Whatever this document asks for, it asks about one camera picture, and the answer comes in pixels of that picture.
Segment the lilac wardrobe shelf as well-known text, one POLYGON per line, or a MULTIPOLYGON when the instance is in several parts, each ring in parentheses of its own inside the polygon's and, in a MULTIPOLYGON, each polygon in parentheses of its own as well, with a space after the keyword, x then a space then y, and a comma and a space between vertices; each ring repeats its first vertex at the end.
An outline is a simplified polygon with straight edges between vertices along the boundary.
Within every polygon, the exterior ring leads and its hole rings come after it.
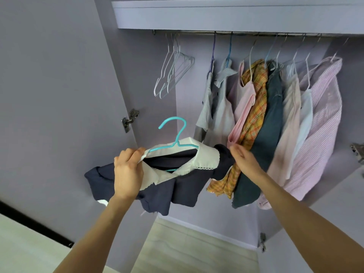
POLYGON ((364 35, 364 0, 113 1, 120 29, 364 35))

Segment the pale grey collared dress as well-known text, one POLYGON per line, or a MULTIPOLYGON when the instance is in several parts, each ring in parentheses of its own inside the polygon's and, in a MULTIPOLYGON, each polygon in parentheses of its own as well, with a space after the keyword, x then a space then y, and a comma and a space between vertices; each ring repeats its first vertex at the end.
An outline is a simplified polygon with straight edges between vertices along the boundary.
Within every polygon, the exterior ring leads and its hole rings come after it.
POLYGON ((207 146, 222 144, 227 146, 228 136, 235 126, 230 101, 227 100, 227 80, 237 74, 231 68, 232 61, 226 58, 213 82, 212 121, 209 124, 203 143, 207 146))

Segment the pink striped shirt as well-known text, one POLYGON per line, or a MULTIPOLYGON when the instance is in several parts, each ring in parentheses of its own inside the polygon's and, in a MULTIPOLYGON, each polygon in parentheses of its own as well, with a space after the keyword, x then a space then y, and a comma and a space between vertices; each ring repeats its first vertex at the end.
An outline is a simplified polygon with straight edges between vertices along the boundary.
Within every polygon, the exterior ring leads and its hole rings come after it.
POLYGON ((337 81, 342 64, 342 58, 327 57, 298 77, 300 92, 312 90, 313 122, 282 188, 299 201, 319 182, 334 150, 342 113, 337 81))

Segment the purple clothes hanger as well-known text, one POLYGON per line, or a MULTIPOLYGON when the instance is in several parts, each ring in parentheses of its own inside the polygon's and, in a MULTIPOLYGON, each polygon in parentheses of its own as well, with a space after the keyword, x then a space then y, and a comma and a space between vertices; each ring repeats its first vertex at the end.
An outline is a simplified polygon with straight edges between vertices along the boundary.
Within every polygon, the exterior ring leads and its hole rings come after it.
POLYGON ((211 58, 211 62, 210 62, 210 68, 209 68, 209 73, 213 72, 213 64, 214 64, 214 51, 215 51, 215 46, 216 46, 216 31, 214 32, 214 38, 213 38, 213 48, 212 48, 212 58, 211 58))

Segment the person's right forearm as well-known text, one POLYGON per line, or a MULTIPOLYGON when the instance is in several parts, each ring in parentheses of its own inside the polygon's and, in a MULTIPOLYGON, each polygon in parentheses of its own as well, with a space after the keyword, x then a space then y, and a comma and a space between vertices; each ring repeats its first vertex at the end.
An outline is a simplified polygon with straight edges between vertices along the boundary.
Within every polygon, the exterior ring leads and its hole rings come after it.
POLYGON ((312 272, 364 273, 364 247, 304 204, 282 217, 283 228, 312 272))

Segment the grey short-sleeved shirt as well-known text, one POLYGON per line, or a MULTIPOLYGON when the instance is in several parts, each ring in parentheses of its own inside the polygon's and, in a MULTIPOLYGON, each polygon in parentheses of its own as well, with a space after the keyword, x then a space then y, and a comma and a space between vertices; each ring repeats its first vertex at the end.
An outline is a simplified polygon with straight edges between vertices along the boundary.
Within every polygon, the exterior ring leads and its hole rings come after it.
POLYGON ((212 77, 213 73, 208 73, 202 100, 202 110, 195 125, 195 137, 202 136, 203 132, 207 132, 211 120, 212 77))

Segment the white sleeveless top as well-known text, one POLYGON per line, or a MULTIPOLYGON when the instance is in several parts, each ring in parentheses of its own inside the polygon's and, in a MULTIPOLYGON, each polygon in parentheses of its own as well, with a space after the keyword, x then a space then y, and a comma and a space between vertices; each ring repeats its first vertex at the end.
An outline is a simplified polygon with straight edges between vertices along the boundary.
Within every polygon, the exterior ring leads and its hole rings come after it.
POLYGON ((299 120, 299 132, 297 143, 294 149, 293 159, 298 155, 299 150, 303 146, 313 122, 313 102, 312 102, 312 90, 307 89, 301 91, 301 109, 300 109, 300 120, 299 120))

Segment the blue clothes hanger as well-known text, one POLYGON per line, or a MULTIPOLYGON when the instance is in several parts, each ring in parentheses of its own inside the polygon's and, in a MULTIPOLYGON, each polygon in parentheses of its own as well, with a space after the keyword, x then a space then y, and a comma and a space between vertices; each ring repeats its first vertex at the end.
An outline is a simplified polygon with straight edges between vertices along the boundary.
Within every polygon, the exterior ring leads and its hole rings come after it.
POLYGON ((230 33, 230 41, 229 41, 229 53, 228 56, 225 60, 225 68, 227 68, 229 66, 229 61, 230 61, 230 55, 231 55, 231 48, 232 48, 232 38, 233 38, 233 31, 231 31, 230 33))

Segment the yellow plaid shirt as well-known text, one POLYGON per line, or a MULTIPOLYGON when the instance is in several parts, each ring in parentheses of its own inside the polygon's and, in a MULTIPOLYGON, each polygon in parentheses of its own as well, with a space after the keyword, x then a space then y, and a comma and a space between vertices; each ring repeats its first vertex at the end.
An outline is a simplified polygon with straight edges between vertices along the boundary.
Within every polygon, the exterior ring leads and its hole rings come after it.
MULTIPOLYGON (((253 82, 256 100, 248 114, 236 144, 244 146, 247 150, 251 150, 257 134, 262 127, 267 108, 266 83, 268 81, 268 70, 263 59, 255 61, 242 74, 243 82, 248 82, 248 78, 253 82)), ((231 199, 240 174, 241 170, 238 169, 237 165, 234 165, 222 180, 212 179, 207 187, 207 191, 217 196, 225 194, 231 199)))

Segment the pink camisole dress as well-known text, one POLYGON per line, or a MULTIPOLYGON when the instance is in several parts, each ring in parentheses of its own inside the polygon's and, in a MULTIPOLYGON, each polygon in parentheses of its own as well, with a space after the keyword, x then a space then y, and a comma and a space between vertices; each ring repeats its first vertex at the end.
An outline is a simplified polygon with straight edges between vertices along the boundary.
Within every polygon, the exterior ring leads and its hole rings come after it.
POLYGON ((248 82, 242 81, 243 69, 244 62, 242 61, 239 65, 239 75, 227 96, 227 100, 231 102, 235 121, 235 126, 228 136, 228 148, 238 142, 243 125, 256 100, 256 92, 251 79, 248 78, 248 82))

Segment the black baseboard strip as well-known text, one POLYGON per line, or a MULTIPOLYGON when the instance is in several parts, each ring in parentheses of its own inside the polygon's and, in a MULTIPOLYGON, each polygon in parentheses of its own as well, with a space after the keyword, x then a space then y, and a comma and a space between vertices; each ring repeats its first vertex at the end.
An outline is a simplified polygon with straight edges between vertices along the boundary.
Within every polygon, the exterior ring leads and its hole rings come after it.
POLYGON ((25 214, 17 211, 15 208, 7 205, 6 203, 0 200, 0 214, 6 216, 9 219, 16 221, 17 223, 24 225, 25 227, 63 245, 68 248, 72 248, 74 246, 74 242, 67 239, 66 237, 58 234, 57 232, 49 229, 48 227, 42 225, 36 220, 26 216, 25 214))

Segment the person's right hand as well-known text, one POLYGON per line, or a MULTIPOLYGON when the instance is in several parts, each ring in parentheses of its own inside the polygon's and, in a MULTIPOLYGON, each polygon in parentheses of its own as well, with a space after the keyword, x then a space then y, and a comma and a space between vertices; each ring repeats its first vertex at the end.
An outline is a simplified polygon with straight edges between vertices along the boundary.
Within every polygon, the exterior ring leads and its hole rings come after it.
POLYGON ((259 185, 259 182, 264 178, 266 173, 262 170, 254 155, 247 150, 247 167, 245 171, 241 171, 253 183, 259 185))

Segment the light pink blouse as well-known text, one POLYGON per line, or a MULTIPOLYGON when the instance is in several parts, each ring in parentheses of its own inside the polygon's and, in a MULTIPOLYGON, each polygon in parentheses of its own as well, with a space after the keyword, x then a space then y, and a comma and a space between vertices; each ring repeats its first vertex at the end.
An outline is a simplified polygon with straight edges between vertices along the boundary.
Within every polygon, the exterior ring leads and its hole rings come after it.
POLYGON ((288 179, 290 164, 293 161, 294 149, 297 144, 301 93, 296 67, 293 64, 281 71, 281 78, 283 82, 283 127, 267 173, 282 187, 288 179))

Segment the navy garment with white collar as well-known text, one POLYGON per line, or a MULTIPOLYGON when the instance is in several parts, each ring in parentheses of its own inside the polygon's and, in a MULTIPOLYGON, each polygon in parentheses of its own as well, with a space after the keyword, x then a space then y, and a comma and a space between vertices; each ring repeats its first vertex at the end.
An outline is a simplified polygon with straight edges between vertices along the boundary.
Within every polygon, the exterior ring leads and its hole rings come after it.
MULTIPOLYGON (((187 141, 199 146, 195 158, 185 164, 191 165, 193 169, 189 175, 179 176, 150 168, 143 161, 148 157, 165 155, 166 152, 148 155, 150 149, 145 151, 145 157, 141 161, 143 180, 136 200, 141 202, 146 212, 167 216, 172 203, 194 207, 206 183, 212 179, 222 180, 235 162, 230 150, 222 144, 211 147, 191 137, 180 139, 183 143, 187 141)), ((114 163, 96 166, 87 171, 84 177, 94 200, 107 206, 115 195, 114 163)))

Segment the dark teal denim shirt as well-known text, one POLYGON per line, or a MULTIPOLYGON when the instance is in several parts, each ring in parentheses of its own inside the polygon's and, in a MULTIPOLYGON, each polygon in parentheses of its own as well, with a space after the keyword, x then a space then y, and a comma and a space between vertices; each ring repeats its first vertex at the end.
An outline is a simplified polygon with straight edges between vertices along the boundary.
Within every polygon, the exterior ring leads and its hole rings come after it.
MULTIPOLYGON (((280 68, 273 60, 268 62, 268 102, 262 127, 251 148, 251 153, 264 172, 267 172, 281 137, 283 127, 283 86, 280 68)), ((234 189, 234 209, 255 202, 261 194, 260 188, 241 173, 234 189)))

